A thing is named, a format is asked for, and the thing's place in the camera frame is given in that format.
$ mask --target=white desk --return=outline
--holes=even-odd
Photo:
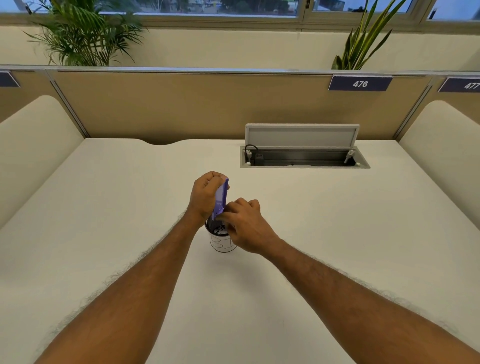
[[[62,318],[176,221],[194,179],[230,178],[292,245],[444,321],[480,349],[480,231],[395,141],[371,169],[241,169],[241,141],[87,139],[0,231],[0,352],[27,363]],[[352,363],[283,276],[199,230],[148,363]]]

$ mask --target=person's right arm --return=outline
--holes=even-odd
[[[218,218],[232,241],[272,262],[355,362],[480,364],[480,353],[438,325],[281,240],[257,200],[238,199],[225,211]]]

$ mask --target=person's left hand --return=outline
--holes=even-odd
[[[225,183],[227,177],[218,172],[208,172],[193,183],[190,202],[185,214],[205,223],[215,207],[215,192]]]

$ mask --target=open compartment lid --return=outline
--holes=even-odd
[[[359,124],[247,124],[245,145],[271,149],[351,148],[359,128]]]

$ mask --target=window frame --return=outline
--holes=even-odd
[[[396,14],[387,25],[396,33],[480,34],[480,21],[427,20],[436,0],[413,0],[408,11]],[[138,15],[147,28],[225,29],[270,31],[349,32],[356,28],[361,13],[314,12],[314,0],[299,0],[296,16],[201,15],[166,13]],[[372,17],[372,23],[378,15]],[[33,25],[43,15],[0,13],[0,25]]]

